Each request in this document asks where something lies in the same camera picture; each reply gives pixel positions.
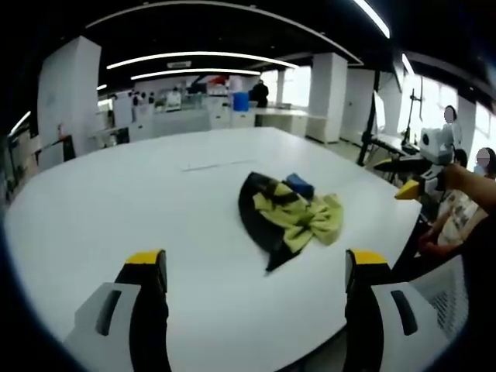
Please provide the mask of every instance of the black ceiling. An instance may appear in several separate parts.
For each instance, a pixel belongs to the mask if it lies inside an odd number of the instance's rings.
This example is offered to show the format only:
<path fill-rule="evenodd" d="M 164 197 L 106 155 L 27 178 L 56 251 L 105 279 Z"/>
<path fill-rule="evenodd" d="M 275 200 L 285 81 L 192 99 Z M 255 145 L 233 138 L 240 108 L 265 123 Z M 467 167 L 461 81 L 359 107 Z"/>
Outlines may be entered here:
<path fill-rule="evenodd" d="M 227 0 L 255 5 L 309 27 L 360 58 L 365 68 L 391 69 L 393 50 L 422 53 L 460 67 L 482 81 L 496 60 L 494 16 L 496 5 L 479 0 L 367 0 L 391 31 L 388 40 L 352 0 L 306 2 Z M 111 87 L 126 86 L 130 76 L 166 70 L 166 62 L 154 60 L 107 71 L 107 64 L 155 53 L 213 50 L 248 53 L 264 57 L 337 51 L 325 40 L 265 15 L 210 5 L 174 5 L 141 9 L 86 25 L 144 2 L 34 2 L 15 3 L 4 11 L 2 35 L 7 75 L 4 90 L 7 132 L 27 110 L 36 109 L 37 75 L 43 58 L 67 41 L 84 35 L 102 46 L 99 80 Z M 179 58 L 191 67 L 247 68 L 255 62 L 220 57 Z M 436 69 L 425 69 L 436 75 Z M 447 74 L 439 74 L 444 81 Z M 449 81 L 462 84 L 459 79 Z"/>

